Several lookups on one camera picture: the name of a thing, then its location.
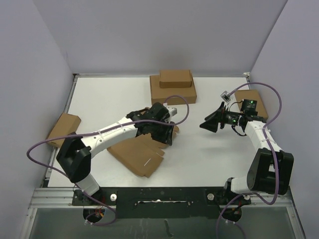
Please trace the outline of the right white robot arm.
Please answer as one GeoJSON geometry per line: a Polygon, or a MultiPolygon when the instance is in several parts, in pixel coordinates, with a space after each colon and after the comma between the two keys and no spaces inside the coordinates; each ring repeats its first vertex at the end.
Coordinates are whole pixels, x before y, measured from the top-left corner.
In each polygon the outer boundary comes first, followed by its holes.
{"type": "Polygon", "coordinates": [[[249,137],[256,154],[247,175],[241,178],[229,178],[222,190],[222,199],[231,204],[240,194],[263,192],[272,195],[284,195],[288,191],[294,157],[284,152],[274,141],[266,120],[258,116],[257,101],[244,99],[240,112],[230,111],[224,103],[208,115],[200,128],[216,133],[225,125],[233,130],[241,127],[241,137],[249,137]]]}

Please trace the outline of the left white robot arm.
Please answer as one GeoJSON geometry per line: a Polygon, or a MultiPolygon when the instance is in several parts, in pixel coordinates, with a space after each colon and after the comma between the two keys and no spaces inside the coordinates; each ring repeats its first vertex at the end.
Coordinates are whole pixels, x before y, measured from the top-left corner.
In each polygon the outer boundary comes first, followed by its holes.
{"type": "Polygon", "coordinates": [[[98,131],[89,137],[76,133],[66,138],[56,156],[70,182],[83,192],[83,198],[89,204],[101,200],[101,189],[91,174],[91,160],[97,154],[129,138],[150,134],[151,138],[164,144],[172,145],[173,122],[177,108],[166,103],[155,103],[149,109],[128,113],[118,122],[98,131]]]}

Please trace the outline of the large closed cardboard box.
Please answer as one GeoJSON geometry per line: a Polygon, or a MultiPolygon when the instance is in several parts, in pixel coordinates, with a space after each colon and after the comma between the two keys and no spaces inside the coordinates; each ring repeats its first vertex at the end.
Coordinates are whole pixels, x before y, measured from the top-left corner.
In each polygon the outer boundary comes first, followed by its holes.
{"type": "Polygon", "coordinates": [[[161,88],[160,87],[160,76],[151,75],[150,76],[150,92],[151,92],[151,103],[167,103],[169,106],[174,105],[185,105],[186,99],[188,104],[195,104],[197,100],[197,93],[192,79],[192,85],[189,88],[161,88]]]}

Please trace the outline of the small closed cardboard box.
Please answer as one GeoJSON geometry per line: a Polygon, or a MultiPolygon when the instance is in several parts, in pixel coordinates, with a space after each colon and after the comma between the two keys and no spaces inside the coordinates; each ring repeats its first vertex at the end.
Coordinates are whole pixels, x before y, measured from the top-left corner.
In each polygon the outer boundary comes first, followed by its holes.
{"type": "Polygon", "coordinates": [[[190,88],[192,85],[190,70],[160,70],[161,88],[190,88]]]}

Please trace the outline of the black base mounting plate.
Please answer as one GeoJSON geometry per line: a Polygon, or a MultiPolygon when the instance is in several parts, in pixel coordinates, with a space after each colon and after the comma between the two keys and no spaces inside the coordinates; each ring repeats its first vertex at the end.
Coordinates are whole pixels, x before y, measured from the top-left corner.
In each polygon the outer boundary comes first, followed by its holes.
{"type": "Polygon", "coordinates": [[[102,187],[88,198],[76,189],[73,206],[82,206],[83,216],[98,222],[109,206],[117,219],[184,219],[202,217],[238,221],[249,197],[225,187],[102,187]]]}

